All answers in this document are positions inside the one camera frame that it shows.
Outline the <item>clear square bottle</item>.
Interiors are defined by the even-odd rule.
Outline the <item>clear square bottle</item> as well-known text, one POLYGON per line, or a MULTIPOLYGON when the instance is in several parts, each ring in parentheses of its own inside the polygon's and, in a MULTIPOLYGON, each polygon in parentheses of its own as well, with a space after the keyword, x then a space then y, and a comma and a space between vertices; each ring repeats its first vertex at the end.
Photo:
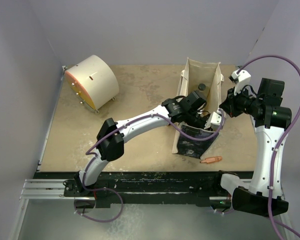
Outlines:
POLYGON ((199 91, 203 92, 206 90, 207 86, 204 83, 200 83, 197 88, 199 91))

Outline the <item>canvas tote bag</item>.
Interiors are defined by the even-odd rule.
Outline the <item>canvas tote bag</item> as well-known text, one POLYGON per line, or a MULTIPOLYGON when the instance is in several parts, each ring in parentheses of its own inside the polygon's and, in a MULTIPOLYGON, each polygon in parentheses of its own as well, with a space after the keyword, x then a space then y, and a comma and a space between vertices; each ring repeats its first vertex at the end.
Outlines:
POLYGON ((207 138, 206 141, 196 141, 175 132, 172 153, 181 156, 201 159, 204 153, 213 145, 218 134, 214 132, 222 122, 221 113, 218 112, 221 104, 221 87, 224 76, 220 64, 203 63, 190 58, 187 59, 184 70, 180 74, 177 96, 188 96, 193 91, 199 91, 206 98, 206 105, 195 110, 191 121, 177 124, 179 130, 193 138, 207 138))

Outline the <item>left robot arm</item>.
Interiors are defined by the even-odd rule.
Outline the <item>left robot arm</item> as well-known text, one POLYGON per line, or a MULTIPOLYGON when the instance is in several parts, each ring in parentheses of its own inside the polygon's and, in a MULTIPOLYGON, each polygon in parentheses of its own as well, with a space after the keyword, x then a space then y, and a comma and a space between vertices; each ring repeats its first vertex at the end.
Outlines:
POLYGON ((81 196, 88 196, 93 185, 108 163, 121 158, 124 145, 129 140, 155 128, 186 123, 192 127, 202 127, 204 118, 199 115, 200 108, 207 105, 207 98, 199 90, 187 96, 179 95, 164 100, 154 109, 125 120, 114 121, 108 118, 102 124, 97 142, 85 153, 92 159, 74 177, 75 190, 81 196))

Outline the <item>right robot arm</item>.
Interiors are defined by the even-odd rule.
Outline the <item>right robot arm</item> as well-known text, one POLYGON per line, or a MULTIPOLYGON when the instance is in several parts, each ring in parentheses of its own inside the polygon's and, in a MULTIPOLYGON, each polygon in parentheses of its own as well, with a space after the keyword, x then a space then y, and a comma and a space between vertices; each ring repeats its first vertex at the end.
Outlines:
POLYGON ((248 80, 235 80, 235 87, 227 91, 220 105, 231 118, 241 114, 252 117, 257 139, 257 157, 250 183, 243 182, 232 172, 219 171, 212 190, 218 196, 227 192, 232 207, 262 217, 280 215, 288 211, 289 204, 282 199, 281 166, 285 141, 280 137, 292 121, 292 111, 283 107, 285 83, 263 78, 258 92, 249 94, 248 80))

